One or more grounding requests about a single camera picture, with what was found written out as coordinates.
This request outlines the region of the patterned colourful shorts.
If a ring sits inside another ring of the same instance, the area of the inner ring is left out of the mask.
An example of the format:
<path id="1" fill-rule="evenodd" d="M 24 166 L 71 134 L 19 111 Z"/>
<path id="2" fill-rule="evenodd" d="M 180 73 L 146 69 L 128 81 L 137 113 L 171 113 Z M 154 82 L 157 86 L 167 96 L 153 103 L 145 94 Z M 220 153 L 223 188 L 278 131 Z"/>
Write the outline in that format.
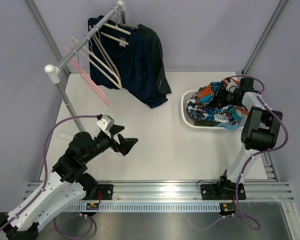
<path id="1" fill-rule="evenodd" d="M 227 77 L 200 88 L 187 101 L 185 112 L 194 122 L 205 127 L 236 130 L 242 127 L 249 111 L 242 104 L 240 82 Z"/>

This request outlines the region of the light blue shorts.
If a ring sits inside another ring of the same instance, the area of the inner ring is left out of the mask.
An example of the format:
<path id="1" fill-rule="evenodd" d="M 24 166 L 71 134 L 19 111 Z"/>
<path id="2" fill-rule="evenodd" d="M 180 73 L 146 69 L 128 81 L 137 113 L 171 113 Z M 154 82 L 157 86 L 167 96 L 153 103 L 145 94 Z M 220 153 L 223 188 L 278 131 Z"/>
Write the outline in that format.
<path id="1" fill-rule="evenodd" d="M 238 129 L 240 129 L 242 126 L 241 125 L 231 125 L 231 124 L 226 124 L 226 123 L 219 123 L 217 125 L 218 128 L 224 128 L 226 129 L 227 131 L 230 131 L 230 132 L 234 132 Z"/>

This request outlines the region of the pink hanger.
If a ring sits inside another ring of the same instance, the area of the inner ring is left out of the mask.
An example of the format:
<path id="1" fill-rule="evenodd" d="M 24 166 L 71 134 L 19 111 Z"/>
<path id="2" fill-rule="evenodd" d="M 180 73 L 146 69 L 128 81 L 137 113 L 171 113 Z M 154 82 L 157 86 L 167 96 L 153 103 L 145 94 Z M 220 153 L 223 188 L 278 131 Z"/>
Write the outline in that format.
<path id="1" fill-rule="evenodd" d="M 99 86 L 91 79 L 91 77 L 84 71 L 81 67 L 79 60 L 75 60 L 72 58 L 72 65 L 77 70 L 77 73 L 81 76 L 81 78 L 86 82 L 86 84 L 94 91 L 94 93 L 105 103 L 106 106 L 109 106 L 109 100 L 104 92 L 99 88 Z"/>

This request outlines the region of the olive green shorts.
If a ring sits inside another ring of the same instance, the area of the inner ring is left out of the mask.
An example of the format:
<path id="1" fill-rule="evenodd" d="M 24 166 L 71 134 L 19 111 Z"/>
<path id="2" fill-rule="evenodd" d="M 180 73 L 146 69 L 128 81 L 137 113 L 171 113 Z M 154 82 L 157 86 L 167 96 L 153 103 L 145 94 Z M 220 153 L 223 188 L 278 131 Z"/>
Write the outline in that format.
<path id="1" fill-rule="evenodd" d="M 195 102 L 192 118 L 198 126 L 215 127 L 219 124 L 215 117 L 217 114 L 215 96 L 219 93 L 220 87 L 210 83 L 201 87 L 192 98 Z"/>

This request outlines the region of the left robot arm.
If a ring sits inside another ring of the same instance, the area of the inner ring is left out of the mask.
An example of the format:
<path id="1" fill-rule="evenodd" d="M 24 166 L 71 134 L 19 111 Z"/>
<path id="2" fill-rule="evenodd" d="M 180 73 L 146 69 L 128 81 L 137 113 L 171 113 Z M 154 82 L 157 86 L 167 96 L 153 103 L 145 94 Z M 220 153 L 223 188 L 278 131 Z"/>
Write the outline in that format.
<path id="1" fill-rule="evenodd" d="M 0 231 L 7 239 L 35 240 L 72 203 L 101 200 L 102 190 L 97 180 L 86 172 L 87 163 L 108 149 L 127 155 L 138 139 L 123 137 L 120 134 L 123 129 L 113 125 L 109 134 L 100 131 L 96 137 L 85 131 L 75 134 L 43 183 L 14 210 L 0 212 Z"/>

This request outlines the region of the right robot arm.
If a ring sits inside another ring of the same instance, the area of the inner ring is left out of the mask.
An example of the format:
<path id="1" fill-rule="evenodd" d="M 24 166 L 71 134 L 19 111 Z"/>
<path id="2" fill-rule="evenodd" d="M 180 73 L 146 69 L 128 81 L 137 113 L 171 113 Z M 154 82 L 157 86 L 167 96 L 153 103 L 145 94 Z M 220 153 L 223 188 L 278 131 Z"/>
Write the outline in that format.
<path id="1" fill-rule="evenodd" d="M 248 116 L 241 131 L 241 149 L 230 168 L 226 169 L 213 187 L 214 194 L 222 200 L 244 200 L 246 175 L 259 155 L 277 150 L 275 145 L 283 113 L 274 110 L 262 98 L 265 85 L 250 76 L 240 76 L 238 90 L 228 96 L 233 103 L 242 104 Z"/>

